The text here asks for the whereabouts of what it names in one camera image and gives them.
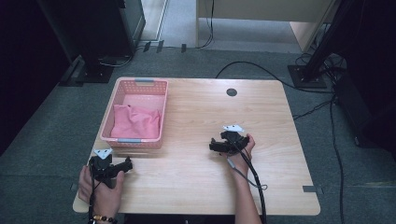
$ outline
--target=table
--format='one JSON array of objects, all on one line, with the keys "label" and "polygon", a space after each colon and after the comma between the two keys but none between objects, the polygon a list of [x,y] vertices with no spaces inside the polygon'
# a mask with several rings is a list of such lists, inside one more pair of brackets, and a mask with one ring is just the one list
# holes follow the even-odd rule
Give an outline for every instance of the table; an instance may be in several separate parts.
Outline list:
[{"label": "table", "polygon": [[[275,80],[168,78],[168,101],[161,149],[116,149],[113,163],[132,157],[125,176],[121,213],[234,214],[228,163],[209,150],[223,125],[239,124],[256,141],[252,163],[262,184],[268,215],[317,215],[311,176],[282,84]],[[226,91],[233,88],[232,97]],[[108,148],[96,137],[93,148]],[[260,196],[251,191],[261,212]],[[76,195],[76,212],[88,205]]]},{"label": "table", "polygon": [[[339,0],[216,0],[213,18],[290,21],[302,51],[309,50],[320,26],[330,21]],[[210,18],[213,0],[196,0],[195,45],[199,47],[199,19]]]}]

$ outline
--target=pink cloth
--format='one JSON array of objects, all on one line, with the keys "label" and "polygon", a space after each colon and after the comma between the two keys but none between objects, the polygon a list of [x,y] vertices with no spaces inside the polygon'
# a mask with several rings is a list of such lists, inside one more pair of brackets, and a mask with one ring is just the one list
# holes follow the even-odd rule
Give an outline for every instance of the pink cloth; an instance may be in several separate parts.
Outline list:
[{"label": "pink cloth", "polygon": [[143,107],[114,105],[114,127],[111,137],[150,138],[160,135],[160,113]]}]

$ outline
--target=white controller part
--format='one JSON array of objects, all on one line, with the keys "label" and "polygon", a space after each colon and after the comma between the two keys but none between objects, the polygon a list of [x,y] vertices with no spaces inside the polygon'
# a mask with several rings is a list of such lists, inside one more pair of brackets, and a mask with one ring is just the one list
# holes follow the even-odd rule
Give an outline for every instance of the white controller part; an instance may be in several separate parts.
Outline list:
[{"label": "white controller part", "polygon": [[225,131],[236,132],[236,133],[239,133],[239,132],[242,133],[242,132],[245,131],[243,128],[241,128],[241,126],[239,126],[239,125],[237,125],[237,124],[229,125],[229,126],[223,126],[223,129],[224,129]]},{"label": "white controller part", "polygon": [[113,151],[113,149],[108,148],[108,149],[95,149],[93,152],[98,155],[98,157],[100,157],[102,160],[104,160],[105,158],[107,158],[108,155],[111,154],[111,152]]}]

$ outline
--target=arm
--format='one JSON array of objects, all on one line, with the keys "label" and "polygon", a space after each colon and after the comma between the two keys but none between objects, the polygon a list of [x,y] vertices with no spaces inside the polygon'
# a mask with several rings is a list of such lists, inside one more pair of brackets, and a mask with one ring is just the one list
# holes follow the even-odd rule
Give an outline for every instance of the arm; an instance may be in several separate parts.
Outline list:
[{"label": "arm", "polygon": [[[253,137],[247,134],[249,137],[249,142],[246,146],[246,151],[248,153],[247,157],[251,158],[251,150],[255,146]],[[237,154],[229,158],[233,161],[235,168],[238,169],[243,175],[248,176],[248,165],[244,161],[241,155]],[[259,213],[257,212],[256,204],[253,201],[253,196],[250,192],[250,186],[246,179],[238,174],[235,170],[231,169],[233,182],[236,187],[235,195],[235,224],[261,224]]]},{"label": "arm", "polygon": [[[122,194],[122,184],[124,172],[119,171],[117,174],[117,184],[114,189],[108,188],[105,184],[99,184],[95,180],[95,186],[99,186],[95,190],[95,201],[93,204],[93,215],[115,217],[119,212]],[[92,193],[92,178],[90,168],[84,165],[79,173],[78,181],[78,197],[85,203],[90,202]]]}]

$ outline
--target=plastic basket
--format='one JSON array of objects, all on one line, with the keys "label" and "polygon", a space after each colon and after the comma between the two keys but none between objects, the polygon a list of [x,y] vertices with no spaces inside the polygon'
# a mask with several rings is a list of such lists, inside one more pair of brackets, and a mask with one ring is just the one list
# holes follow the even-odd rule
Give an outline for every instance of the plastic basket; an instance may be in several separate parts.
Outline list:
[{"label": "plastic basket", "polygon": [[[163,121],[167,95],[168,81],[164,79],[118,78],[107,105],[104,116],[105,123],[102,125],[100,138],[113,148],[160,148],[163,143]],[[156,139],[111,137],[111,130],[114,127],[114,105],[142,106],[158,110],[161,115],[159,137]]]}]

